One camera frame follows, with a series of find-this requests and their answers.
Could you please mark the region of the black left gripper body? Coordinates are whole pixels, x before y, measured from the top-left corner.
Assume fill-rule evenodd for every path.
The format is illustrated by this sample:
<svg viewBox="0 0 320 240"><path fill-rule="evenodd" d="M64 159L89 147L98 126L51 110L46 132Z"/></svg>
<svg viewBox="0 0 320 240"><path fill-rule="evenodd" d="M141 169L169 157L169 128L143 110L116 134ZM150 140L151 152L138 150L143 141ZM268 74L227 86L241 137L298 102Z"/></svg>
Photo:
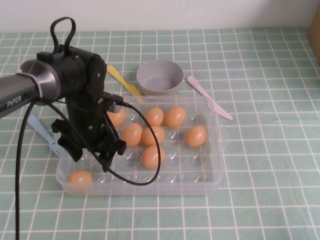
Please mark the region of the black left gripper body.
<svg viewBox="0 0 320 240"><path fill-rule="evenodd" d="M74 143L86 149L78 133L94 150L114 150L123 154L127 148L125 141L120 139L115 125L107 111L117 113L121 109L123 97L103 92L95 101L83 92L74 93L66 98L68 121L56 119L51 128L54 133L60 133Z"/></svg>

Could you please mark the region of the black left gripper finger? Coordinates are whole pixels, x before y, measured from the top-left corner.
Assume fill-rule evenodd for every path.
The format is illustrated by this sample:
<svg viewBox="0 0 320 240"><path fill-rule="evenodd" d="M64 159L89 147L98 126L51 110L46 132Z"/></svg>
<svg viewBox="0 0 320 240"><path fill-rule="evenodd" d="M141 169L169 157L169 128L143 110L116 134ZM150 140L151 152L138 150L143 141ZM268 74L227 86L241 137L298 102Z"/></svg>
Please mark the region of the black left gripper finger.
<svg viewBox="0 0 320 240"><path fill-rule="evenodd" d="M109 149L109 150L94 149L94 152L96 154L96 160L101 165L103 172L108 172L109 168L112 165L115 151L112 149Z"/></svg>
<svg viewBox="0 0 320 240"><path fill-rule="evenodd" d="M57 142L71 156L74 162L78 162L82 158L83 149L76 145L73 140L61 136Z"/></svg>

